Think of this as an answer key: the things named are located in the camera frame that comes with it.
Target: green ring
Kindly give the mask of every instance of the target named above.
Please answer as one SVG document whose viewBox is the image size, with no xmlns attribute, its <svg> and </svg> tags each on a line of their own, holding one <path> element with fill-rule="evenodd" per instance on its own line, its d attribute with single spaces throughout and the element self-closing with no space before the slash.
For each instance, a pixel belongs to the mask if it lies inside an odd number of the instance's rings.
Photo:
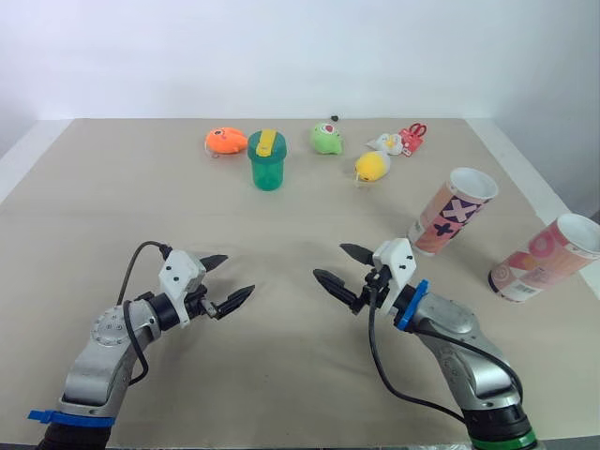
<svg viewBox="0 0 600 450">
<path fill-rule="evenodd" d="M 533 430 L 525 436 L 511 439 L 510 441 L 488 442 L 471 438 L 471 442 L 477 450 L 519 450 L 535 443 L 535 441 L 535 433 Z"/>
</svg>

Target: pink paper cup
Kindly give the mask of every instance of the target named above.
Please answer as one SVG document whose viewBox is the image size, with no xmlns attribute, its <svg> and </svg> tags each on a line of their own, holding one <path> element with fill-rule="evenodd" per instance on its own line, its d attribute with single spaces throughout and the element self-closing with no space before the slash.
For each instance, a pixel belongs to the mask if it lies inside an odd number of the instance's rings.
<svg viewBox="0 0 600 450">
<path fill-rule="evenodd" d="M 412 247 L 428 256 L 439 253 L 496 195 L 498 186 L 489 175 L 454 169 L 409 229 Z"/>
<path fill-rule="evenodd" d="M 577 214 L 563 214 L 489 272 L 495 293 L 525 300 L 600 259 L 600 225 Z"/>
</svg>

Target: orange toy fish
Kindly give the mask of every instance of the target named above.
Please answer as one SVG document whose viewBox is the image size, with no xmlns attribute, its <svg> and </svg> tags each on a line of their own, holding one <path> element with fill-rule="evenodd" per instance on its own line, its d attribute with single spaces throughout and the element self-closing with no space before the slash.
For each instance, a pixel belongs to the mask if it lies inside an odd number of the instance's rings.
<svg viewBox="0 0 600 450">
<path fill-rule="evenodd" d="M 239 129 L 223 127 L 211 129 L 206 135 L 204 149 L 213 157 L 232 155 L 246 150 L 248 138 Z"/>
</svg>

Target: blue ring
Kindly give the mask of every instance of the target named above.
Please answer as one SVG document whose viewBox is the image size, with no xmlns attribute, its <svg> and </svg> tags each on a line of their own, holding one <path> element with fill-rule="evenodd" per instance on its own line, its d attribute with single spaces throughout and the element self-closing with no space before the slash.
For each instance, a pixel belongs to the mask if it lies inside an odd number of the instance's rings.
<svg viewBox="0 0 600 450">
<path fill-rule="evenodd" d="M 114 425 L 115 421 L 114 417 L 88 417 L 85 415 L 65 414 L 63 412 L 53 410 L 32 410 L 27 418 L 31 420 L 38 420 L 42 424 L 50 424 L 53 422 L 55 424 L 85 428 L 109 428 Z"/>
<path fill-rule="evenodd" d="M 416 311 L 416 307 L 419 306 L 419 302 L 428 293 L 429 281 L 427 279 L 422 279 L 419 285 L 416 287 L 416 291 L 414 291 L 414 295 L 412 296 L 411 303 L 409 303 L 406 311 L 404 311 L 404 315 L 400 322 L 397 323 L 396 328 L 400 331 L 406 330 L 409 322 L 413 318 L 414 312 Z"/>
</svg>

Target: black cable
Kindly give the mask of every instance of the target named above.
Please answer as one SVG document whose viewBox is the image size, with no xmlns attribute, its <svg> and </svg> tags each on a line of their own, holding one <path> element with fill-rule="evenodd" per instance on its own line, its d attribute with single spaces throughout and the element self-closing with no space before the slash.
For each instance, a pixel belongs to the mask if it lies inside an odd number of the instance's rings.
<svg viewBox="0 0 600 450">
<path fill-rule="evenodd" d="M 138 339 L 136 338 L 135 333 L 133 332 L 133 326 L 131 326 L 129 305 L 131 305 L 131 302 L 129 300 L 126 300 L 123 303 L 123 318 L 125 320 L 125 328 L 127 329 L 127 335 L 129 336 L 129 340 L 131 341 L 133 350 L 135 351 L 136 356 L 140 360 L 140 364 L 142 364 L 142 373 L 129 382 L 129 385 L 132 385 L 143 380 L 143 378 L 148 374 L 149 366 L 148 361 L 146 361 L 146 358 L 143 355 L 142 347 L 140 347 L 140 342 L 138 342 Z"/>
<path fill-rule="evenodd" d="M 139 247 L 133 252 L 131 255 L 131 260 L 129 260 L 129 265 L 127 266 L 127 270 L 125 271 L 125 277 L 123 278 L 123 283 L 121 283 L 121 291 L 119 292 L 119 297 L 116 300 L 116 305 L 119 306 L 123 303 L 123 297 L 125 297 L 125 290 L 128 288 L 129 277 L 131 276 L 131 270 L 133 270 L 133 265 L 135 261 L 138 259 L 138 255 L 143 250 L 144 247 L 155 246 L 158 248 L 167 247 L 165 244 L 160 244 L 157 241 L 145 241 L 140 244 Z"/>
<path fill-rule="evenodd" d="M 121 284 L 121 291 L 119 292 L 119 297 L 116 300 L 116 305 L 119 306 L 123 304 L 123 319 L 125 321 L 125 328 L 127 329 L 127 336 L 131 341 L 131 345 L 133 346 L 133 350 L 140 360 L 140 364 L 142 364 L 142 373 L 135 377 L 133 380 L 129 382 L 129 385 L 135 384 L 143 380 L 143 378 L 148 374 L 149 366 L 148 361 L 146 361 L 145 356 L 143 355 L 142 347 L 140 346 L 140 342 L 138 342 L 135 333 L 133 332 L 133 326 L 131 325 L 131 316 L 129 314 L 129 306 L 131 302 L 126 300 L 123 302 L 123 297 L 125 296 L 125 290 L 128 288 L 129 277 L 131 276 L 131 271 L 133 270 L 133 266 L 135 265 L 136 260 L 138 259 L 138 255 L 140 252 L 148 246 L 155 246 L 160 250 L 160 254 L 163 259 L 167 259 L 169 257 L 169 253 L 173 250 L 167 244 L 161 244 L 157 241 L 145 241 L 142 242 L 131 255 L 131 260 L 129 260 L 129 265 L 127 266 L 127 270 L 125 271 L 125 276 L 123 278 L 123 283 Z"/>
<path fill-rule="evenodd" d="M 421 406 L 427 406 L 428 408 L 432 408 L 441 413 L 448 414 L 449 416 L 454 417 L 459 422 L 464 424 L 465 419 L 463 419 L 456 412 L 449 410 L 448 408 L 445 408 L 442 405 L 438 405 L 437 403 L 433 403 L 431 401 L 423 400 L 421 398 L 411 397 L 411 396 L 407 396 L 406 394 L 402 394 L 390 383 L 390 381 L 387 378 L 387 375 L 385 375 L 385 371 L 383 370 L 382 361 L 379 358 L 379 353 L 377 351 L 377 344 L 375 342 L 375 311 L 376 310 L 377 310 L 377 291 L 375 289 L 371 288 L 369 306 L 368 306 L 368 343 L 371 348 L 371 354 L 373 355 L 373 361 L 375 362 L 375 367 L 377 368 L 377 371 L 379 372 L 379 376 L 382 379 L 382 382 L 385 385 L 385 387 L 387 388 L 387 390 L 390 391 L 392 394 L 394 394 L 396 397 L 401 398 L 402 400 L 410 401 L 411 403 L 415 403 L 415 404 L 421 405 Z"/>
<path fill-rule="evenodd" d="M 413 333 L 417 334 L 417 335 L 423 335 L 423 336 L 430 336 L 432 338 L 436 338 L 436 339 L 442 339 L 445 340 L 447 342 L 456 344 L 464 349 L 470 350 L 472 352 L 475 352 L 481 356 L 483 356 L 484 358 L 488 359 L 489 361 L 491 361 L 492 363 L 494 363 L 496 366 L 498 366 L 499 368 L 501 368 L 502 370 L 504 370 L 506 372 L 506 374 L 509 376 L 509 378 L 512 380 L 513 384 L 515 385 L 517 391 L 518 391 L 518 395 L 520 396 L 520 402 L 523 402 L 523 385 L 521 384 L 521 380 L 518 377 L 517 373 L 511 369 L 510 366 L 508 366 L 506 363 L 504 363 L 504 361 L 500 358 L 497 358 L 496 356 L 494 356 L 493 354 L 490 354 L 488 352 L 485 352 L 483 350 L 481 350 L 478 347 L 475 347 L 474 345 L 468 344 L 466 342 L 463 342 L 461 340 L 458 339 L 454 339 L 453 337 L 448 337 L 445 335 L 442 335 L 440 333 L 437 333 L 435 331 L 429 331 L 429 330 L 424 330 L 421 328 L 416 328 L 414 330 L 412 330 Z"/>
</svg>

